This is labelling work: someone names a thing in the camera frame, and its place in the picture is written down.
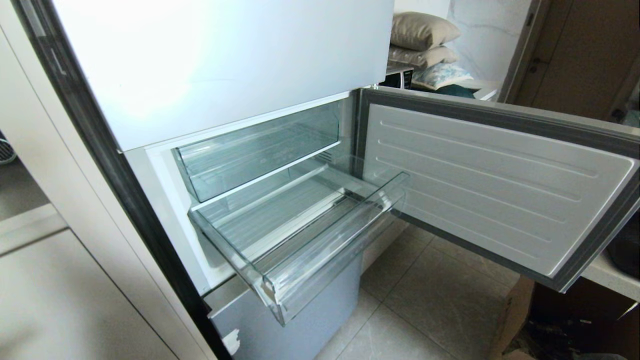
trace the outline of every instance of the transparent plastic drawer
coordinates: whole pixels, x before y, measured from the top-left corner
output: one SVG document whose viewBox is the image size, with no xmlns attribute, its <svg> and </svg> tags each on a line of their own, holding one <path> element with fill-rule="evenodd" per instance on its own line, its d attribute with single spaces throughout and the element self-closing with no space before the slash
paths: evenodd
<svg viewBox="0 0 640 360">
<path fill-rule="evenodd" d="M 189 213 L 282 325 L 401 211 L 409 175 L 377 168 L 364 181 L 349 175 L 359 161 L 310 158 Z"/>
<path fill-rule="evenodd" d="M 204 202 L 337 143 L 342 106 L 331 102 L 176 148 L 189 192 Z"/>
</svg>

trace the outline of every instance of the refrigerator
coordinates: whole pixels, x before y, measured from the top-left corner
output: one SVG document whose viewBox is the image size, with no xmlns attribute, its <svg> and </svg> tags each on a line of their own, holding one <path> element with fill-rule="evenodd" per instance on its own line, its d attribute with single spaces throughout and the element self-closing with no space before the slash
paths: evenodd
<svg viewBox="0 0 640 360">
<path fill-rule="evenodd" d="M 398 218 L 566 291 L 640 206 L 637 129 L 377 86 L 392 0 L 13 6 L 219 358 L 313 358 Z"/>
</svg>

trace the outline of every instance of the beige pillow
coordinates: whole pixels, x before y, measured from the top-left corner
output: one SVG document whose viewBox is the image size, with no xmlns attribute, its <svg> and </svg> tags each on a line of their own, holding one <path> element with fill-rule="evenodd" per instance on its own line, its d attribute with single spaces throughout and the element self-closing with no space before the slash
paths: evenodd
<svg viewBox="0 0 640 360">
<path fill-rule="evenodd" d="M 427 13 L 397 13 L 391 28 L 391 44 L 417 51 L 440 46 L 458 36 L 457 26 Z"/>
<path fill-rule="evenodd" d="M 414 51 L 392 45 L 389 47 L 389 61 L 427 68 L 437 63 L 456 62 L 458 55 L 446 46 L 434 47 L 427 51 Z"/>
</svg>

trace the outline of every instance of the fan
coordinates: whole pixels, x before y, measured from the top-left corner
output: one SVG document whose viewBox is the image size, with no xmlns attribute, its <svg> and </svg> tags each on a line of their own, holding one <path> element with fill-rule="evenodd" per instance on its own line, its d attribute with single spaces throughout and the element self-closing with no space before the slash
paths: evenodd
<svg viewBox="0 0 640 360">
<path fill-rule="evenodd" d="M 5 139 L 0 138 L 0 165 L 9 164 L 16 158 L 13 147 Z"/>
</svg>

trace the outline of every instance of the open freezer door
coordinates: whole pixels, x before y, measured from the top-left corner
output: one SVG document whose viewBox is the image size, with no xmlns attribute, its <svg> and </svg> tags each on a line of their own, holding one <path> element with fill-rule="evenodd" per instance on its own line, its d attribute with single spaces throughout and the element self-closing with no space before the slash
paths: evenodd
<svg viewBox="0 0 640 360">
<path fill-rule="evenodd" d="M 362 177 L 412 175 L 405 220 L 559 291 L 639 205 L 640 129 L 392 88 L 358 121 Z"/>
</svg>

